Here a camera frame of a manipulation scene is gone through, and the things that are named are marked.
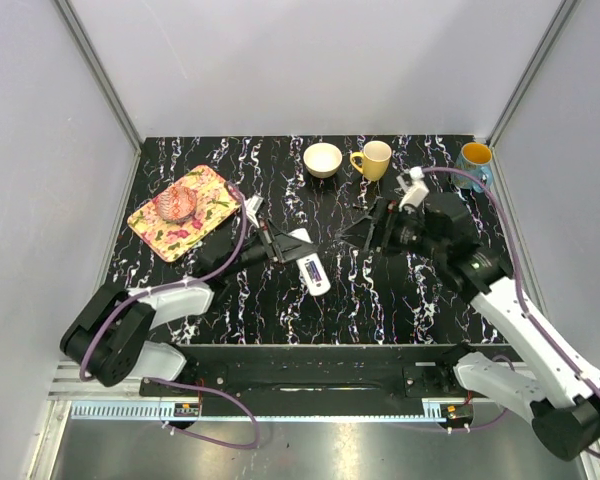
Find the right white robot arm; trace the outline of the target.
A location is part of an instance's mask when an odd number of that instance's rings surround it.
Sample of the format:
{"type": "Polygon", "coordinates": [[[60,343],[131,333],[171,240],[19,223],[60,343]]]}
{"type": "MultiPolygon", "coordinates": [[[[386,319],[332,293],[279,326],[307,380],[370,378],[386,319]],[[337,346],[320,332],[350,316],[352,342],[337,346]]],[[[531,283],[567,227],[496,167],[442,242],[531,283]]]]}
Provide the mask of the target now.
{"type": "Polygon", "coordinates": [[[441,283],[482,315],[531,370],[526,377],[469,347],[456,347],[434,375],[448,396],[481,394],[529,423],[542,445],[569,461],[600,439],[600,370],[532,304],[508,260],[481,244],[473,219],[451,193],[419,207],[384,198],[342,229],[340,240],[384,256],[429,259],[441,283]]]}

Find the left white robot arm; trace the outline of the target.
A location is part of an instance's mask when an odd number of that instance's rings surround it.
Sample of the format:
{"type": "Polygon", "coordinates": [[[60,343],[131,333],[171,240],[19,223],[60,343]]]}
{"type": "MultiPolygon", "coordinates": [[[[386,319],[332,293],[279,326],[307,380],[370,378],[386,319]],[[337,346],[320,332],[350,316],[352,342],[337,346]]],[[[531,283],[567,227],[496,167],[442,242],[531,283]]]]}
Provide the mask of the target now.
{"type": "Polygon", "coordinates": [[[80,366],[87,380],[112,387],[137,365],[151,329],[204,314],[223,277],[267,260],[286,264],[317,252],[309,238],[267,221],[256,232],[247,240],[215,235],[202,247],[194,277],[135,293],[112,283],[101,285],[63,335],[60,351],[80,366]]]}

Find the dark blue battery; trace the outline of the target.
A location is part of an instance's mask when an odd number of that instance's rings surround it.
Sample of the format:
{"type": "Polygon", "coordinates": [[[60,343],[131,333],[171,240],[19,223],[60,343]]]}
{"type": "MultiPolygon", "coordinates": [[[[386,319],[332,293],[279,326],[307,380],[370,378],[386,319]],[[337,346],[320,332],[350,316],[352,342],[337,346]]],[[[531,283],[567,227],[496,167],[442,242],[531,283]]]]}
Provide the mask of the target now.
{"type": "Polygon", "coordinates": [[[320,284],[324,280],[321,268],[314,261],[306,262],[305,268],[313,283],[320,284]]]}

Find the white remote control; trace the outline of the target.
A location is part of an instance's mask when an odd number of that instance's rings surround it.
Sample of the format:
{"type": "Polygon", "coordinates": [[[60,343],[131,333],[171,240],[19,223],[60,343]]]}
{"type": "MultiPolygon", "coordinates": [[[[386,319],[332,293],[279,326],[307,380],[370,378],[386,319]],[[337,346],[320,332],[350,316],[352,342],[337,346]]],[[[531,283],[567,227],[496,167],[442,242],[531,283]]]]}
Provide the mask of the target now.
{"type": "Polygon", "coordinates": [[[331,288],[331,283],[308,231],[298,228],[291,231],[290,236],[300,241],[291,256],[299,268],[309,294],[314,297],[326,294],[331,288]]]}

